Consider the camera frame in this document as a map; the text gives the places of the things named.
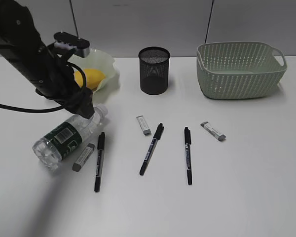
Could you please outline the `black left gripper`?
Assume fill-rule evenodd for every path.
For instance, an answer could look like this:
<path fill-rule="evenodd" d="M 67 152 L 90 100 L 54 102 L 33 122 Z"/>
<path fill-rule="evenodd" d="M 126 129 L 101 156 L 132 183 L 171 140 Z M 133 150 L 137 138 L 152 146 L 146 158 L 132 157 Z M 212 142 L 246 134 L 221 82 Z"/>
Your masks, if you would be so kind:
<path fill-rule="evenodd" d="M 65 97 L 48 97 L 36 89 L 36 93 L 40 96 L 45 97 L 49 100 L 54 100 L 59 103 L 64 109 L 68 110 L 73 114 L 82 116 L 85 119 L 90 119 L 93 117 L 95 111 L 92 102 L 92 91 L 87 88 L 86 76 L 81 74 L 83 78 L 83 86 L 79 91 L 74 92 L 73 95 Z"/>

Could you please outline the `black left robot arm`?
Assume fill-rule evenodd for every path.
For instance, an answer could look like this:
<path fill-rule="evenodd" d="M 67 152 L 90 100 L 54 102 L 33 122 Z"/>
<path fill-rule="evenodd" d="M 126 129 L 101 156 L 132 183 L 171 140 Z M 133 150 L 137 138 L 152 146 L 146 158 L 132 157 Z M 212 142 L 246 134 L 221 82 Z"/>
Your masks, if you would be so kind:
<path fill-rule="evenodd" d="M 26 109 L 0 104 L 1 109 L 31 114 L 65 109 L 86 119 L 94 115 L 86 75 L 69 61 L 73 55 L 86 58 L 90 42 L 66 32 L 55 33 L 54 39 L 45 45 L 29 9 L 14 0 L 0 0 L 0 55 L 36 88 L 37 94 L 59 105 Z"/>

